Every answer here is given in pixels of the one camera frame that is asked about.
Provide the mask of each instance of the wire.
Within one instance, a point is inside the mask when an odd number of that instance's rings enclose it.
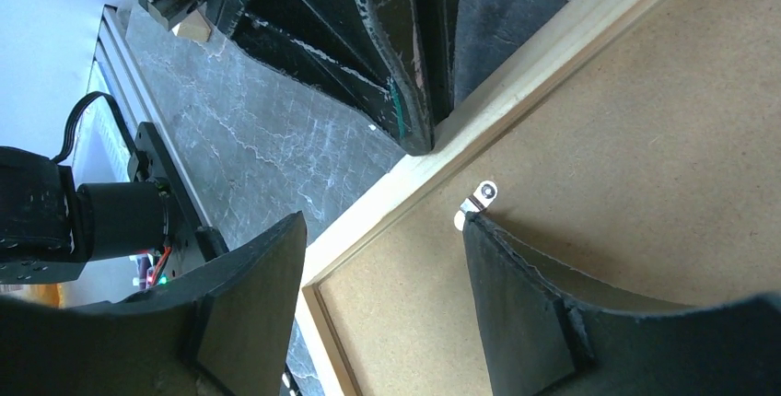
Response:
[[[163,270],[166,268],[166,263],[169,261],[169,256],[173,249],[171,246],[167,246],[165,248],[165,251],[163,252],[163,256],[160,257],[160,261],[157,262],[155,265],[155,270],[152,271],[152,285],[157,285],[157,281],[160,280],[160,275],[163,273]]]
[[[96,91],[90,92],[82,97],[82,99],[80,99],[71,110],[70,115],[68,115],[68,120],[65,122],[63,148],[56,157],[52,158],[54,163],[62,163],[71,155],[74,144],[76,143],[76,127],[78,126],[78,120],[84,114],[84,111],[87,109],[87,107],[100,97],[103,97],[106,99],[106,102],[109,103],[111,115],[114,117],[114,122],[117,123],[117,127],[120,130],[124,144],[127,146],[127,150],[130,151],[130,155],[135,153],[135,143],[133,141],[133,137],[130,135],[130,131],[127,129],[127,124],[124,122],[122,111],[120,111],[117,100],[114,99],[114,97],[112,97],[110,94]]]

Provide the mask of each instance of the green mark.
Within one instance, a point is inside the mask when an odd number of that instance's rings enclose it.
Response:
[[[399,138],[404,138],[407,134],[404,126],[404,113],[402,111],[402,102],[399,100],[399,93],[396,91],[396,84],[392,81],[390,83],[390,96],[393,98],[393,105],[396,106],[396,122],[399,125]]]

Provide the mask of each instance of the black cable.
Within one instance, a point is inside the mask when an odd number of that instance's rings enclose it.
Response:
[[[117,127],[120,130],[124,144],[127,146],[127,150],[130,151],[130,155],[135,153],[135,143],[133,141],[133,137],[130,135],[130,131],[127,129],[127,124],[124,123],[122,111],[120,111],[120,106],[117,104],[117,100],[114,99],[114,97],[112,97],[110,94],[96,91],[90,92],[82,97],[82,99],[80,99],[71,110],[70,115],[68,115],[68,120],[65,122],[63,148],[56,157],[52,158],[53,162],[57,164],[62,163],[71,155],[74,145],[76,144],[76,127],[78,126],[78,120],[84,114],[84,111],[87,109],[87,107],[100,97],[103,97],[106,99],[106,102],[109,103],[111,115],[114,117],[114,122],[117,123]]]

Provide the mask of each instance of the screw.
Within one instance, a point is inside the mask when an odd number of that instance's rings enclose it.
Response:
[[[494,189],[494,186],[491,184],[484,184],[483,187],[480,189],[480,193],[483,194],[483,198],[486,200],[490,200],[491,198],[494,198],[496,195],[496,190]]]

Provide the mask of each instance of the white wall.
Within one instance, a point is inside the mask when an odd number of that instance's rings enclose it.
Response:
[[[53,156],[87,91],[102,8],[127,0],[0,1],[0,146]]]

